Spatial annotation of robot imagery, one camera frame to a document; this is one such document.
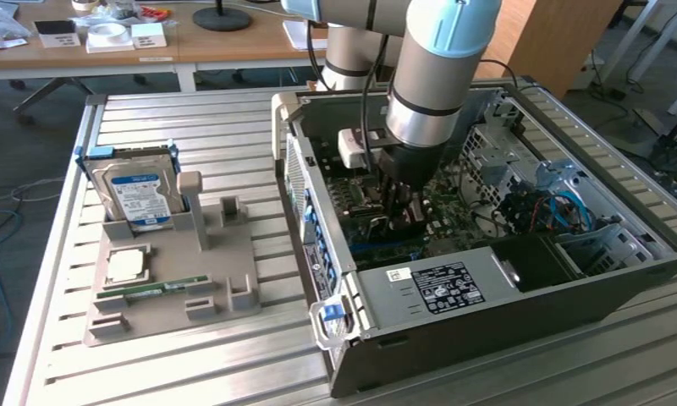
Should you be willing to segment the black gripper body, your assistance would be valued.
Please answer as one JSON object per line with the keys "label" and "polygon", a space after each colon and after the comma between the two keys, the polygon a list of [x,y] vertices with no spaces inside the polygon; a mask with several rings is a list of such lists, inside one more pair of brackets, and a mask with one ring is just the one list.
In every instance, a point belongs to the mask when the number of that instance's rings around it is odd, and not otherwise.
{"label": "black gripper body", "polygon": [[378,168],[393,182],[421,190],[438,170],[445,144],[432,147],[390,145],[378,156]]}

